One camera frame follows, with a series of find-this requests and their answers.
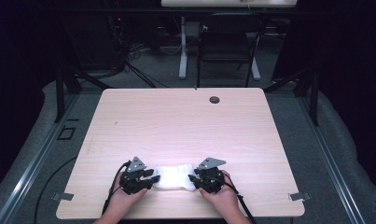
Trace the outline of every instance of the table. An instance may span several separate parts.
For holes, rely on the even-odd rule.
[[[292,8],[297,0],[161,0],[163,7],[263,7],[263,8]],[[186,48],[185,17],[181,20],[181,63],[179,64],[179,78],[186,78],[188,66],[188,54]],[[260,80],[258,64],[256,59],[252,63],[253,79]]]
[[[216,96],[220,102],[212,104]],[[147,169],[224,160],[254,217],[304,213],[294,176],[261,89],[111,89],[104,91],[57,217],[97,218],[120,165],[138,156]],[[197,190],[152,188],[126,218],[219,217]]]

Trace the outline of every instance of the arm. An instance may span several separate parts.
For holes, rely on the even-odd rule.
[[[231,184],[230,175],[226,171],[222,172],[225,174],[225,182]],[[229,224],[249,224],[248,219],[240,211],[236,193],[228,186],[223,186],[216,194],[208,193],[204,189],[199,189],[199,192]]]
[[[135,194],[128,195],[124,192],[119,185],[120,177],[123,173],[118,175],[116,186],[114,187],[115,193],[112,195],[106,211],[103,215],[94,223],[118,223],[130,210],[133,204],[135,204],[139,199],[141,199],[147,192],[147,189],[141,189]]]

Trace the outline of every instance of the folded white cloth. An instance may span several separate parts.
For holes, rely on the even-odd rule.
[[[160,175],[160,181],[153,184],[159,189],[187,189],[194,190],[194,184],[188,175],[195,175],[193,165],[160,166],[153,169],[153,175]]]

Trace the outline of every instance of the chair backrest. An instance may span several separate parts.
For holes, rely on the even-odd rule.
[[[256,33],[263,28],[259,15],[249,12],[217,12],[200,22],[199,33],[212,32],[223,34]]]

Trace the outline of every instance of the chair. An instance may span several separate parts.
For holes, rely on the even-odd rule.
[[[201,64],[248,63],[245,86],[252,75],[252,63],[258,40],[264,30],[263,20],[256,14],[246,12],[214,13],[199,25],[197,58],[197,87],[200,87]],[[250,39],[247,34],[255,33]]]

